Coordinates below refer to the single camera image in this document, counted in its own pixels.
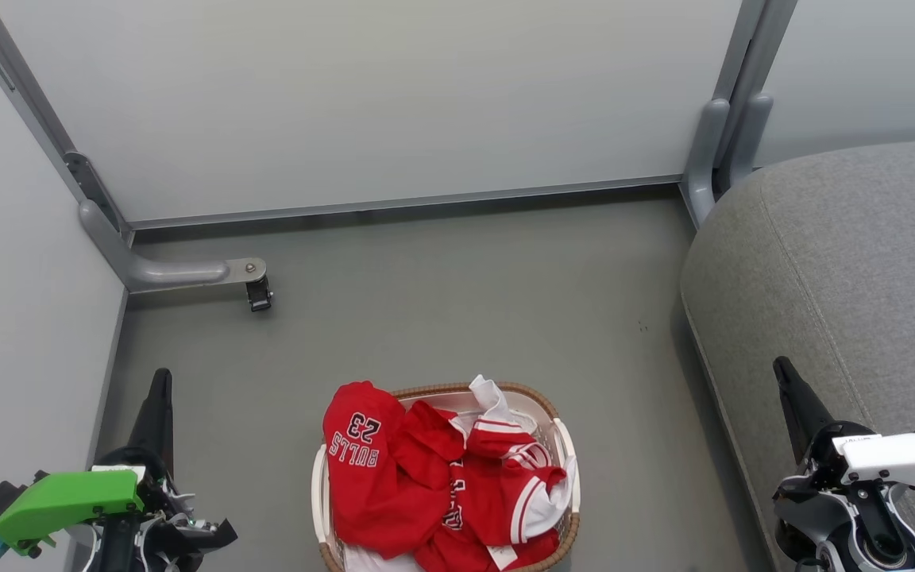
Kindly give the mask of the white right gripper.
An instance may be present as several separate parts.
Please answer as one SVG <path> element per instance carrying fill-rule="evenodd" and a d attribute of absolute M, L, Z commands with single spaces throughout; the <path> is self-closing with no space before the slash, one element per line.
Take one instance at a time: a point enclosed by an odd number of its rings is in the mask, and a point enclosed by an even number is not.
<path fill-rule="evenodd" d="M 788 356 L 775 358 L 773 371 L 791 451 L 799 465 L 818 432 L 831 426 L 834 417 Z M 828 460 L 821 462 L 820 468 L 836 471 L 832 481 L 838 486 L 880 481 L 915 488 L 915 432 L 827 437 L 824 452 Z"/>

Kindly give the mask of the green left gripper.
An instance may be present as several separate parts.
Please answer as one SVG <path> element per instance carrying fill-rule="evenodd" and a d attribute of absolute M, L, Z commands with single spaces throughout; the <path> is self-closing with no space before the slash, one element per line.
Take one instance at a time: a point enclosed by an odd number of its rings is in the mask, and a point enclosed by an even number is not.
<path fill-rule="evenodd" d="M 197 518 L 179 493 L 173 460 L 173 376 L 152 377 L 128 441 L 89 470 L 37 472 L 30 485 L 0 482 L 0 554 L 39 558 L 52 535 L 88 528 L 92 558 L 202 558 L 238 539 L 228 520 Z"/>

